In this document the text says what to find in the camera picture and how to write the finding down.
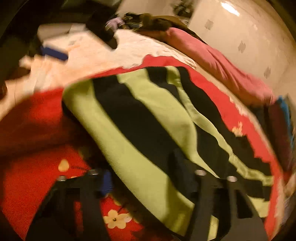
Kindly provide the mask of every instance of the pink fabric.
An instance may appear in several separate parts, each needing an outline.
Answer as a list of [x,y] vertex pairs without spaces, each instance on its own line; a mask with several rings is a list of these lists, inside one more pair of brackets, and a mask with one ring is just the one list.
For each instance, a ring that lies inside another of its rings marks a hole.
[[177,28],[169,28],[166,33],[165,41],[168,45],[192,58],[246,106],[269,105],[276,101],[272,90],[262,80],[235,67],[217,49]]

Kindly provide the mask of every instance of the green and black striped fabric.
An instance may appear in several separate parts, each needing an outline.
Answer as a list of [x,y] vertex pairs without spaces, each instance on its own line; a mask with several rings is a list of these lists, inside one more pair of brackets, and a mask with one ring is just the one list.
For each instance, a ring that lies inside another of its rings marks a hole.
[[269,164],[254,158],[246,137],[227,129],[185,68],[147,67],[75,83],[63,103],[123,183],[173,232],[187,230],[197,169],[237,177],[259,216],[268,215]]

